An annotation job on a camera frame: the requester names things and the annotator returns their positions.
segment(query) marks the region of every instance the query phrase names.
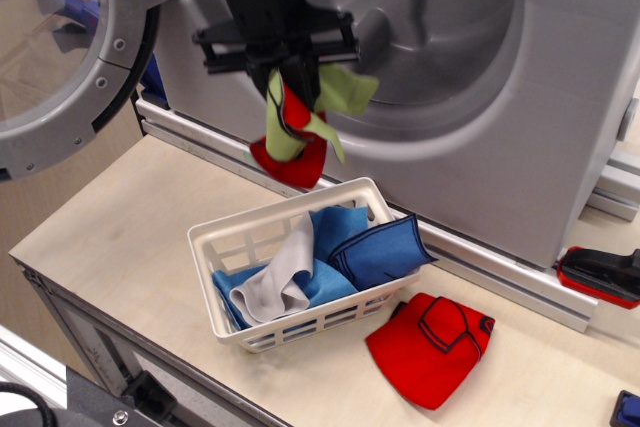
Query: gray cloth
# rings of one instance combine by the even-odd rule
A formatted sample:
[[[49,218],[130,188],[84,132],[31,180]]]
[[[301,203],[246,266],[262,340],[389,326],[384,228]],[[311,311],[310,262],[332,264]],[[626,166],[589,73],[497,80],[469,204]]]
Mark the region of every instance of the gray cloth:
[[[308,213],[269,265],[231,290],[231,300],[251,326],[301,312],[309,307],[309,299],[293,276],[302,271],[313,276],[313,224]]]

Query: red cloth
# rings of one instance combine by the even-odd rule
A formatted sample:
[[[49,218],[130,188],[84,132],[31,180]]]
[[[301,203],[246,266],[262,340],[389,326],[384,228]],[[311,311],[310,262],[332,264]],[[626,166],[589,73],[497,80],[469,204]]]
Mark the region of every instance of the red cloth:
[[[296,135],[311,139],[311,141],[298,157],[289,162],[278,162],[271,158],[267,152],[266,137],[253,142],[249,146],[249,150],[258,165],[275,180],[293,187],[311,189],[322,175],[327,156],[327,141],[316,134],[302,131],[311,121],[311,113],[286,83],[283,82],[282,85],[284,87],[282,120],[291,131],[295,131]],[[318,117],[326,121],[324,113],[319,113]]]
[[[494,322],[452,300],[420,293],[366,342],[400,395],[435,410],[480,361]]]

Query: fabric pile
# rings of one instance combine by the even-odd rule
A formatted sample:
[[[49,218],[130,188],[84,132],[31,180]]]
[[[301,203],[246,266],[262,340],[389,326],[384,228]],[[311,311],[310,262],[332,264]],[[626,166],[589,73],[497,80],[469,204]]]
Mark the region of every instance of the fabric pile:
[[[326,207],[302,216],[267,265],[213,273],[237,329],[401,278],[435,259],[415,216],[368,227],[366,208]]]

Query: black cable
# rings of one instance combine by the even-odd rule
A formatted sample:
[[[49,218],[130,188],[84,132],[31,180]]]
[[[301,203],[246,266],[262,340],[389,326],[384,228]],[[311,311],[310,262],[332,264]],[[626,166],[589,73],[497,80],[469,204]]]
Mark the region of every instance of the black cable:
[[[31,402],[36,404],[40,415],[42,415],[43,427],[57,427],[58,422],[56,416],[53,413],[51,407],[47,405],[44,399],[34,390],[24,385],[16,384],[13,382],[0,382],[0,392],[6,392],[9,394],[17,394],[22,397],[26,397]]]

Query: green cloth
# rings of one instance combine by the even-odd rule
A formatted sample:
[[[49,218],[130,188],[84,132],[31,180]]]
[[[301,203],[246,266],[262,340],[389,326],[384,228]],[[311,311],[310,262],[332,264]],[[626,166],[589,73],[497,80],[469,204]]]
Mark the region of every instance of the green cloth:
[[[300,130],[330,142],[336,156],[344,163],[344,151],[338,134],[317,113],[333,111],[348,115],[362,114],[378,88],[378,80],[354,74],[337,64],[321,65],[319,75],[321,93],[316,101],[315,112],[310,112],[311,120]],[[278,70],[271,72],[268,89],[267,152],[277,162],[289,162],[300,154],[307,142],[290,136],[280,124],[278,109],[282,105],[284,89]]]

